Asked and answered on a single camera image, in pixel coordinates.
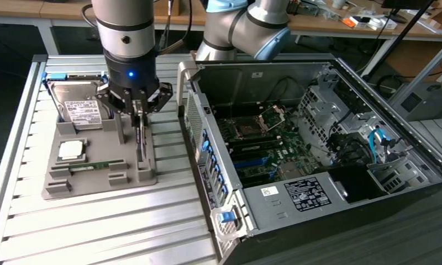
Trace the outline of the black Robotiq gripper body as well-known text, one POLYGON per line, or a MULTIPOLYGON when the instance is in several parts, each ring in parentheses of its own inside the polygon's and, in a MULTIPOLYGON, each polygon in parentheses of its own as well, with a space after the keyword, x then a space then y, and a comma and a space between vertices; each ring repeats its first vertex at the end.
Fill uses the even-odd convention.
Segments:
POLYGON ((144 91, 151 96, 159 89, 156 77, 155 54, 146 54, 135 58, 123 58, 114 54, 104 54, 110 73, 110 87, 119 96, 124 91, 140 95, 144 91))

